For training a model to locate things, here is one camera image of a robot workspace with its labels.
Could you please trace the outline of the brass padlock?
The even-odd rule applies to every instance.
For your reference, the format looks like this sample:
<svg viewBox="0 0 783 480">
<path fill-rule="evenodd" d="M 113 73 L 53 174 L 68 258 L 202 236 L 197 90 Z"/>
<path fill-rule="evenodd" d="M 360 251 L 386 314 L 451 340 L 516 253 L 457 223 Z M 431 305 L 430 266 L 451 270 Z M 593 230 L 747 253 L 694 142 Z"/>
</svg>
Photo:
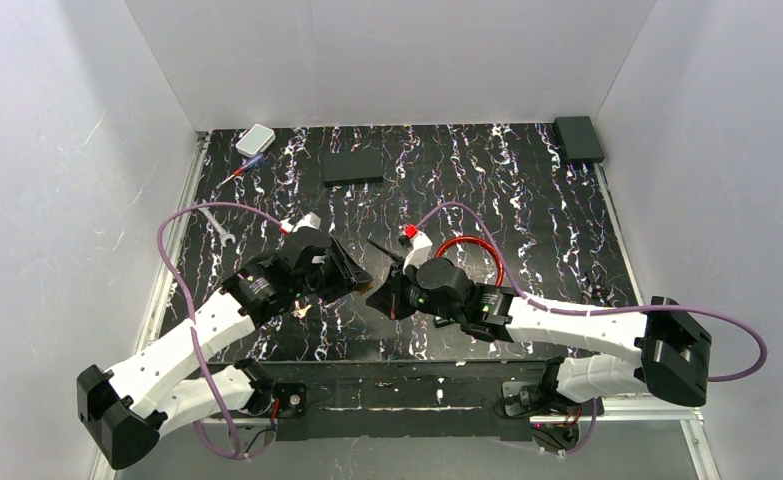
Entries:
<svg viewBox="0 0 783 480">
<path fill-rule="evenodd" d="M 362 283 L 359 283 L 359 284 L 356 286 L 356 289 L 355 289 L 355 291 L 356 291 L 356 292 L 357 292 L 359 295 L 362 295 L 362 294 L 365 294 L 365 293 L 367 293 L 367 292 L 371 291 L 371 290 L 372 290 L 372 288 L 373 288 L 373 281 L 367 281 L 367 282 L 362 282 Z"/>
</svg>

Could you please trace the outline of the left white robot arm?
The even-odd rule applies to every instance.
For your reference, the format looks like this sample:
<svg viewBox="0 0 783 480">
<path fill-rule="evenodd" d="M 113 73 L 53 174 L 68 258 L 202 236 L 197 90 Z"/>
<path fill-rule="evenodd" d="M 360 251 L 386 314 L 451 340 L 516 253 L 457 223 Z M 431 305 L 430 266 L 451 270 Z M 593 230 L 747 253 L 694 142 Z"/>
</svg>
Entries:
<svg viewBox="0 0 783 480">
<path fill-rule="evenodd" d="M 77 416 L 109 465 L 128 468 L 168 432 L 222 409 L 246 410 L 272 394 L 247 362 L 192 378 L 202 361 L 292 311 L 299 298 L 329 303 L 368 290 L 372 281 L 337 239 L 297 227 L 279 249 L 252 257 L 226 278 L 193 318 L 107 369 L 80 372 Z"/>
</svg>

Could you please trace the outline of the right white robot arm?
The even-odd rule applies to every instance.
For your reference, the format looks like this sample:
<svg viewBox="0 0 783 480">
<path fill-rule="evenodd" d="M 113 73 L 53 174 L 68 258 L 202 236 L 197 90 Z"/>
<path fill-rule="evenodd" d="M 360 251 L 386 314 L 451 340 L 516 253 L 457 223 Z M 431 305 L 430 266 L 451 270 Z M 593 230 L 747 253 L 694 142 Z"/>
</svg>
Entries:
<svg viewBox="0 0 783 480">
<path fill-rule="evenodd" d="M 649 393 L 685 407 L 707 400 L 711 334 L 678 305 L 628 308 L 546 301 L 534 306 L 510 287 L 476 283 L 446 258 L 393 267 L 366 300 L 392 320 L 416 312 L 457 324 L 485 342 L 549 343 L 589 351 L 551 362 L 536 398 L 579 404 Z"/>
</svg>

